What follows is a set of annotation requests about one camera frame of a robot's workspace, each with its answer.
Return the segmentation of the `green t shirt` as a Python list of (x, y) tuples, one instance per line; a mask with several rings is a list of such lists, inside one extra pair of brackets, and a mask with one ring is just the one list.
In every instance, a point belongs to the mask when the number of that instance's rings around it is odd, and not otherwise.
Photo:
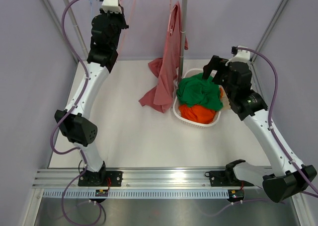
[(202, 72), (183, 78), (178, 84), (176, 96), (181, 105), (186, 104), (188, 107), (200, 105), (214, 111), (223, 108), (220, 87), (213, 82), (211, 76), (203, 79)]

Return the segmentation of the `metal clothes rack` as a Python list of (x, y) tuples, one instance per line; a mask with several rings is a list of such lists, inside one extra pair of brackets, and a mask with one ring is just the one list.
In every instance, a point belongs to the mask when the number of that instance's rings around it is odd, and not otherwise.
[[(71, 45), (68, 37), (66, 36), (65, 31), (65, 17), (68, 11), (71, 10), (72, 4), (79, 0), (72, 0), (69, 2), (68, 0), (63, 0), (66, 7), (62, 14), (61, 19), (61, 28), (62, 34), (65, 38), (67, 44), (69, 45), (70, 50), (75, 54), (76, 58), (78, 58), (79, 62), (83, 62), (81, 57), (77, 54), (74, 47)], [(178, 67), (178, 77), (176, 83), (179, 83), (182, 80), (183, 76), (183, 62), (184, 62), (184, 50), (186, 47), (186, 9), (187, 9), (187, 0), (182, 0), (183, 3), (183, 31), (182, 38), (180, 44), (180, 57), (179, 57), (179, 67)], [(117, 47), (121, 35), (121, 31), (115, 25), (107, 25), (104, 24), (102, 19), (102, 15), (99, 14), (92, 20), (92, 36), (91, 36), (91, 44), (90, 50), (88, 51), (84, 42), (82, 42), (82, 47), (84, 49), (84, 55), (87, 57), (88, 63), (98, 64), (102, 68), (105, 67), (109, 72), (112, 71), (115, 62), (118, 57)]]

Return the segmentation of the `aluminium mounting rail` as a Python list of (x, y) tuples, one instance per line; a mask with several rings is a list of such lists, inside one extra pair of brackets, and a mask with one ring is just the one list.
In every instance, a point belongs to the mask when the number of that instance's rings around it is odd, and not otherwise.
[(234, 188), (256, 185), (250, 177), (234, 176), (224, 168), (102, 168), (100, 172), (83, 169), (40, 169), (33, 188)]

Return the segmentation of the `pink t shirt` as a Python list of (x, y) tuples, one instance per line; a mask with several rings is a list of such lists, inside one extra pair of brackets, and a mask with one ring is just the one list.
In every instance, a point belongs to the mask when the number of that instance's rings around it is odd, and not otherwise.
[(139, 100), (141, 106), (149, 106), (165, 113), (173, 103), (174, 81), (177, 79), (181, 44), (181, 7), (176, 2), (169, 18), (163, 57), (148, 63), (148, 67), (158, 82)]

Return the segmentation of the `pink hanger of green shirt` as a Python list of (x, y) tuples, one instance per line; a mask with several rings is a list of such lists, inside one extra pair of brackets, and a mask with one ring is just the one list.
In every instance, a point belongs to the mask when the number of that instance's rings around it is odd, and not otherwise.
[[(133, 16), (133, 12), (135, 10), (136, 0), (123, 0), (122, 2), (120, 2), (120, 4), (123, 7), (130, 8), (129, 16), (128, 16), (128, 18), (126, 18), (127, 24), (130, 25), (131, 18)], [(121, 51), (122, 51), (122, 48), (124, 46), (124, 41), (125, 41), (125, 37), (126, 37), (127, 32), (128, 32), (128, 29), (125, 29), (124, 32), (123, 32), (123, 35), (122, 35), (122, 38), (121, 38), (121, 42), (120, 42), (120, 45), (119, 45), (119, 50), (118, 50), (118, 54), (119, 55), (121, 55)]]

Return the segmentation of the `orange t shirt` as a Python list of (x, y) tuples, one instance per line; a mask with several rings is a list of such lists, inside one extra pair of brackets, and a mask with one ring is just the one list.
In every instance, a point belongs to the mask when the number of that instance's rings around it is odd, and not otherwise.
[(205, 108), (201, 105), (188, 107), (186, 104), (183, 104), (178, 109), (182, 118), (200, 124), (210, 124), (217, 113), (215, 110)]

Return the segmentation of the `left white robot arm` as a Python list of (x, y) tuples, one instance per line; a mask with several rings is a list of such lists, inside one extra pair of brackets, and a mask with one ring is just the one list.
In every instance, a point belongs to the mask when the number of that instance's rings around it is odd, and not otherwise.
[(98, 128), (90, 118), (96, 96), (117, 60), (121, 31), (128, 28), (124, 8), (105, 6), (92, 20), (90, 51), (84, 76), (71, 102), (55, 113), (55, 120), (64, 137), (80, 151), (83, 170), (79, 186), (105, 186), (109, 182), (105, 162), (101, 159), (95, 138)]

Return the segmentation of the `beige t shirt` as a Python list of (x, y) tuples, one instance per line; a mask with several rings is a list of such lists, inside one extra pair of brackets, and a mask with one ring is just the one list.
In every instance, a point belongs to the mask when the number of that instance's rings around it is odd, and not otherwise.
[(222, 102), (223, 104), (223, 107), (222, 107), (222, 111), (225, 111), (225, 110), (229, 110), (231, 108), (230, 106), (230, 103), (229, 103), (229, 100), (228, 100), (228, 97), (223, 89), (222, 86), (219, 86), (219, 90), (220, 90), (220, 101)]

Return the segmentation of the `white perforated laundry basket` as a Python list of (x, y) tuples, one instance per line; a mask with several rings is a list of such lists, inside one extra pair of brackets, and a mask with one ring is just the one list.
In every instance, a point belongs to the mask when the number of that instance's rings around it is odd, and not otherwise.
[[(192, 69), (189, 69), (185, 72), (185, 74), (183, 75), (183, 78), (187, 78), (187, 77), (191, 77), (191, 76), (194, 76), (194, 75), (197, 75), (197, 74), (200, 74), (202, 73), (203, 70), (202, 69), (199, 69), (199, 68), (192, 68)], [(214, 119), (211, 123), (209, 124), (202, 124), (202, 123), (197, 123), (197, 122), (193, 122), (193, 121), (190, 121), (188, 119), (185, 119), (181, 116), (181, 113), (179, 111), (179, 101), (178, 101), (178, 98), (177, 96), (175, 96), (174, 98), (174, 102), (173, 102), (173, 105), (171, 107), (171, 112), (174, 114), (174, 116), (179, 120), (181, 121), (182, 123), (186, 124), (186, 125), (189, 125), (189, 126), (192, 126), (192, 127), (196, 127), (196, 128), (208, 128), (208, 127), (212, 127), (214, 125), (217, 124), (217, 122), (219, 121), (220, 119), (220, 116), (221, 116), (221, 111), (218, 111), (216, 112), (215, 116), (214, 116)]]

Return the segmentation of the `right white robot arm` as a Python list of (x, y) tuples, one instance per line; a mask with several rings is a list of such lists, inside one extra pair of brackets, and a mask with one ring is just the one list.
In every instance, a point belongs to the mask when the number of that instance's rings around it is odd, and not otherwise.
[(305, 191), (317, 171), (293, 153), (275, 128), (264, 99), (251, 88), (252, 72), (248, 64), (213, 56), (203, 67), (203, 79), (212, 71), (216, 72), (213, 82), (223, 87), (231, 109), (252, 131), (271, 165), (266, 169), (235, 160), (226, 165), (225, 180), (231, 185), (245, 181), (258, 186), (275, 203)]

